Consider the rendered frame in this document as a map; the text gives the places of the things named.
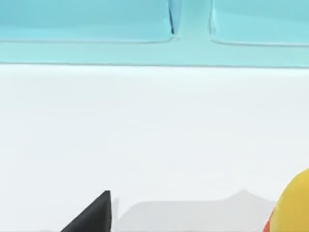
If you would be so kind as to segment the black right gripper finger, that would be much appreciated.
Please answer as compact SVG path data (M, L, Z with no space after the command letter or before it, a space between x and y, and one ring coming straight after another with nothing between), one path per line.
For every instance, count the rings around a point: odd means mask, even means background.
M102 192L60 232L111 232L111 191Z

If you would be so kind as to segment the light blue rack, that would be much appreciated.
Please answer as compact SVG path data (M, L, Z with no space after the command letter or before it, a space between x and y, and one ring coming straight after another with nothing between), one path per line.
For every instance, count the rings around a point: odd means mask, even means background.
M309 0L0 0L0 64L309 69Z

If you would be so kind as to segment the yellow and orange object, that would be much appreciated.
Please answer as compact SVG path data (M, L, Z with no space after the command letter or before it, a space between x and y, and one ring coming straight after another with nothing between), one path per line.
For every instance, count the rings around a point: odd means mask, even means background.
M289 182L261 232L309 232L309 168Z

